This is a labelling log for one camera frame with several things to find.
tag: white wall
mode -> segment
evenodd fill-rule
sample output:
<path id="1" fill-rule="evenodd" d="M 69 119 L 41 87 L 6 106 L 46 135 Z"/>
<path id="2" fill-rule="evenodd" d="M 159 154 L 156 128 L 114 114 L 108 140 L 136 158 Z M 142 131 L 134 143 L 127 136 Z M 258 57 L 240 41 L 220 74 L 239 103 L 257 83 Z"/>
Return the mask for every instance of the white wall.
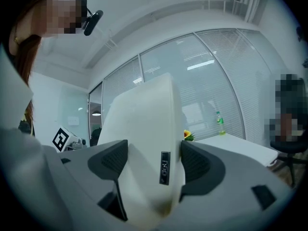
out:
<path id="1" fill-rule="evenodd" d="M 65 82 L 38 74 L 33 72 L 30 78 L 30 88 L 33 91 L 33 126 L 35 130 L 35 136 L 43 145 L 53 146 L 52 140 L 59 129 L 60 125 L 63 125 L 61 120 L 61 105 L 63 103 L 63 88 L 70 88 L 76 90 L 81 94 L 87 95 L 87 90 L 67 84 Z M 85 107 L 78 111 L 83 117 L 83 120 L 88 121 L 87 113 L 87 100 L 85 100 Z M 83 131 L 88 131 L 89 135 L 89 124 L 88 122 L 82 122 L 81 119 L 79 127 Z"/>
<path id="2" fill-rule="evenodd" d="M 238 16 L 214 10 L 188 11 L 159 19 L 124 38 L 117 49 L 108 52 L 95 65 L 91 73 L 89 90 L 138 53 L 177 36 L 215 28 L 258 30 L 257 26 L 245 23 Z"/>
<path id="3" fill-rule="evenodd" d="M 298 42 L 296 28 L 299 23 L 283 0 L 267 0 L 258 26 L 287 68 L 307 80 L 308 71 L 302 66 L 308 57 L 307 43 Z"/>
<path id="4" fill-rule="evenodd" d="M 88 88 L 90 82 L 88 69 L 77 71 L 74 68 L 76 68 L 75 61 L 60 54 L 51 53 L 48 56 L 38 55 L 33 71 L 74 86 Z"/>

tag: black button panel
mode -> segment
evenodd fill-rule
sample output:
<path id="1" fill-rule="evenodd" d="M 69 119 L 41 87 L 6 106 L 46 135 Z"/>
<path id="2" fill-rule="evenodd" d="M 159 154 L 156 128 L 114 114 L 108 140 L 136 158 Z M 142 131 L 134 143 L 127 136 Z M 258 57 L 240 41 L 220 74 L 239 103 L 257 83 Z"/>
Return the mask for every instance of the black button panel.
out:
<path id="1" fill-rule="evenodd" d="M 170 152 L 162 152 L 159 183 L 169 185 Z"/>
<path id="2" fill-rule="evenodd" d="M 266 185 L 258 185 L 251 188 L 254 192 L 262 210 L 267 209 L 271 204 L 276 201 L 276 197 L 269 190 Z"/>

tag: plastic bottle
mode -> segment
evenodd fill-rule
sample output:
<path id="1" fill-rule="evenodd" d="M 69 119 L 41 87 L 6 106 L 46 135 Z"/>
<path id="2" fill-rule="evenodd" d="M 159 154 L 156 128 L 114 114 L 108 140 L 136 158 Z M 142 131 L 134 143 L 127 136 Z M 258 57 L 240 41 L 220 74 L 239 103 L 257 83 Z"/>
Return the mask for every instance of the plastic bottle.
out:
<path id="1" fill-rule="evenodd" d="M 219 129 L 218 129 L 219 130 L 219 135 L 224 135 L 224 134 L 226 134 L 226 131 L 225 131 L 224 127 L 223 127 L 223 119 L 222 119 L 219 111 L 217 111 L 216 114 L 217 114 L 217 124 L 219 126 Z"/>

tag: brown hair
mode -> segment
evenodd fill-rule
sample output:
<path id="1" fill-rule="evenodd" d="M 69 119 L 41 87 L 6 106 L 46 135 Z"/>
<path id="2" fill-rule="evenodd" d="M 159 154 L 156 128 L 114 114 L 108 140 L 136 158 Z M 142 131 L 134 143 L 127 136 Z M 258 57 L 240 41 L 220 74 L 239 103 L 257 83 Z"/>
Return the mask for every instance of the brown hair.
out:
<path id="1" fill-rule="evenodd" d="M 17 16 L 14 26 L 24 18 L 24 16 L 32 9 L 36 4 L 43 0 L 30 0 L 22 9 L 21 13 Z M 29 78 L 33 67 L 33 62 L 38 52 L 38 47 L 41 42 L 41 37 L 38 35 L 31 35 L 25 39 L 18 47 L 18 51 L 15 58 L 15 68 L 20 77 L 29 86 Z M 26 109 L 26 119 L 33 118 L 33 104 L 29 103 Z"/>

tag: white robot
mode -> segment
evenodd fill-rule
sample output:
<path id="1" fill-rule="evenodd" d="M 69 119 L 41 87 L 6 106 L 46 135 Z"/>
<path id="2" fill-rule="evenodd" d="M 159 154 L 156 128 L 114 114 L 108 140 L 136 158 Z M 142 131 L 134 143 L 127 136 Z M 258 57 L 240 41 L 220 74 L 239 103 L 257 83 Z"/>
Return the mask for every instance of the white robot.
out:
<path id="1" fill-rule="evenodd" d="M 78 150 L 86 147 L 86 140 L 77 137 L 67 128 L 60 126 L 52 143 L 58 152 Z"/>
<path id="2" fill-rule="evenodd" d="M 259 230 L 290 198 L 290 188 L 257 161 L 183 141 L 169 74 L 116 97 L 97 146 L 61 153 L 43 146 L 16 129 L 31 91 L 3 50 L 0 59 L 0 166 L 45 228 Z"/>

